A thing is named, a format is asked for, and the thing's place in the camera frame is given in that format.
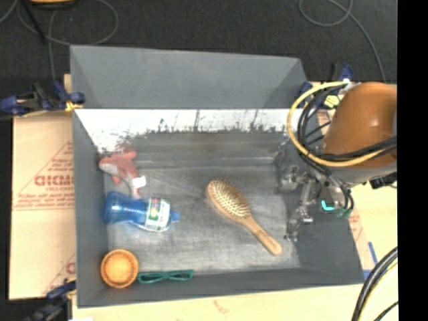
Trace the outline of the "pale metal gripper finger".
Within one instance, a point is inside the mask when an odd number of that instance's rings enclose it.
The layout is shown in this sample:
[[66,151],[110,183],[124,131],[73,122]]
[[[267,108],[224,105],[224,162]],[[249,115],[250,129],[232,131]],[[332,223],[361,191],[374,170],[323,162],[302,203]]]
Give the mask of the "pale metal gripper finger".
[[282,141],[278,147],[278,151],[274,156],[274,166],[276,169],[274,193],[294,191],[299,185],[297,180],[299,167],[290,159],[286,141]]
[[286,222],[286,232],[284,239],[287,241],[297,242],[302,225],[310,225],[314,221],[306,207],[298,207],[293,211],[288,212]]

